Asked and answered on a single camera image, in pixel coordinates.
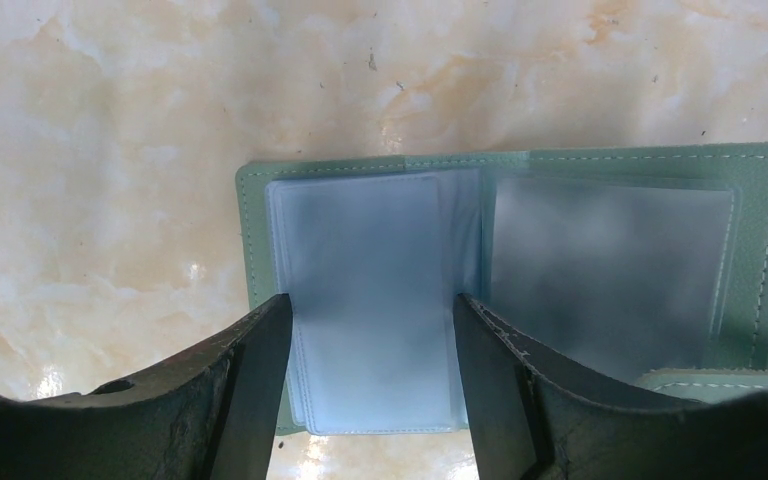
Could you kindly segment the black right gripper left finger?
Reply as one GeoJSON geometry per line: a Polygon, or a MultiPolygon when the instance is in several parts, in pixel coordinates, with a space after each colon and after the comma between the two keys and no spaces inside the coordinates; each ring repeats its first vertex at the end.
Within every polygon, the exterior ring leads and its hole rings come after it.
{"type": "Polygon", "coordinates": [[[262,479],[293,312],[276,295],[209,338],[90,393],[0,395],[0,479],[262,479]]]}

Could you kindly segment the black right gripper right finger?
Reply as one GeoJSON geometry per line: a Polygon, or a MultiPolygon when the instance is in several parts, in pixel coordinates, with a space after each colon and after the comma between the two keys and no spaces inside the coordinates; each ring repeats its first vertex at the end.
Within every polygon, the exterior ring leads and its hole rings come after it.
{"type": "Polygon", "coordinates": [[[457,297],[457,355],[483,479],[768,479],[768,370],[601,374],[457,297]]]}

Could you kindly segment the green card holder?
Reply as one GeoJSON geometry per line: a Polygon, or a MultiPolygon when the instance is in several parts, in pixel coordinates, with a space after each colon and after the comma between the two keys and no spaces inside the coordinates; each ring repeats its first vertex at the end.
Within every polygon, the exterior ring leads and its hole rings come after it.
{"type": "Polygon", "coordinates": [[[291,305],[279,434],[485,431],[519,364],[660,410],[768,389],[768,143],[253,162],[248,298],[291,305]]]}

